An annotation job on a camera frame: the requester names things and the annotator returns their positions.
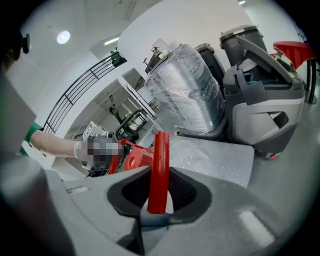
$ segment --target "black metal railing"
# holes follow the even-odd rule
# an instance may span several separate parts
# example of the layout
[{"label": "black metal railing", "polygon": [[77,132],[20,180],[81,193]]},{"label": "black metal railing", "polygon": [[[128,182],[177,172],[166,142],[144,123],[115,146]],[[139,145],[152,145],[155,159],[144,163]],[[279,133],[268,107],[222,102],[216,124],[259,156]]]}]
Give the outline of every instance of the black metal railing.
[{"label": "black metal railing", "polygon": [[80,97],[111,70],[127,62],[119,52],[101,60],[84,72],[59,98],[44,123],[44,131],[55,134],[63,119]]}]

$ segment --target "green sleeve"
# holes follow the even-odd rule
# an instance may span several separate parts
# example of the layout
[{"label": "green sleeve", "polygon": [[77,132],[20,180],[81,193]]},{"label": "green sleeve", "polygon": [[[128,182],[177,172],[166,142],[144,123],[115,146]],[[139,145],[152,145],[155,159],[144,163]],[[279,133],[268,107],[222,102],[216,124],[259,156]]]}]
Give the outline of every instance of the green sleeve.
[{"label": "green sleeve", "polygon": [[34,132],[35,132],[36,130],[43,131],[44,128],[41,127],[41,126],[40,126],[39,124],[37,124],[36,122],[34,122],[34,123],[32,124],[32,126],[30,127],[30,129],[29,129],[27,135],[25,136],[24,140],[25,140],[26,142],[30,143],[30,138],[31,138],[32,134],[34,134]]},{"label": "green sleeve", "polygon": [[[30,144],[30,138],[31,138],[32,134],[34,134],[34,132],[35,132],[36,130],[43,131],[44,128],[43,128],[42,126],[40,126],[39,124],[37,124],[36,122],[34,122],[34,123],[31,125],[31,127],[30,127],[27,135],[26,135],[25,138],[24,138],[24,140],[25,140],[26,142],[28,142],[29,144]],[[21,147],[20,153],[21,153],[21,155],[23,155],[23,156],[27,156],[27,155],[28,155],[27,152],[24,150],[23,147]]]}]

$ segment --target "hand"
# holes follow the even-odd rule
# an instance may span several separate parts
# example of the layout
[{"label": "hand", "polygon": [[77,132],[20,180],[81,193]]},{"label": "hand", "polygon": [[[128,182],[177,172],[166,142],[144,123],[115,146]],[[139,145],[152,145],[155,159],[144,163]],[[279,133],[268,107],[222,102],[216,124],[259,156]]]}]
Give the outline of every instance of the hand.
[{"label": "hand", "polygon": [[77,142],[74,145],[75,158],[90,162],[93,167],[108,169],[112,162],[112,155],[117,155],[121,161],[124,157],[124,146],[106,136],[90,136],[86,141]]}]

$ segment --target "plastic-wrapped object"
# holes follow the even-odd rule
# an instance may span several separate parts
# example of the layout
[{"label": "plastic-wrapped object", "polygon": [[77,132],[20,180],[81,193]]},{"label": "plastic-wrapped object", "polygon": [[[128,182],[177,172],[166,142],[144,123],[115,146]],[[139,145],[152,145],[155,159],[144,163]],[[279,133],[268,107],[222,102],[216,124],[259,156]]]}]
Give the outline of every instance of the plastic-wrapped object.
[{"label": "plastic-wrapped object", "polygon": [[205,147],[188,139],[170,141],[170,166],[218,178]]},{"label": "plastic-wrapped object", "polygon": [[201,55],[187,44],[180,45],[158,64],[145,82],[159,108],[190,131],[215,130],[224,115],[225,103],[219,84]]}]

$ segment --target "human arm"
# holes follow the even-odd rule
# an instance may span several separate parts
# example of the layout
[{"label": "human arm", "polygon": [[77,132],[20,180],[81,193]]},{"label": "human arm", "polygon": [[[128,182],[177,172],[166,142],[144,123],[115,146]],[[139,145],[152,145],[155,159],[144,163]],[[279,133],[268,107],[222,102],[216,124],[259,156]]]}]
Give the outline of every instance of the human arm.
[{"label": "human arm", "polygon": [[77,141],[56,137],[50,133],[36,130],[29,142],[36,150],[55,157],[75,157],[75,145]]}]

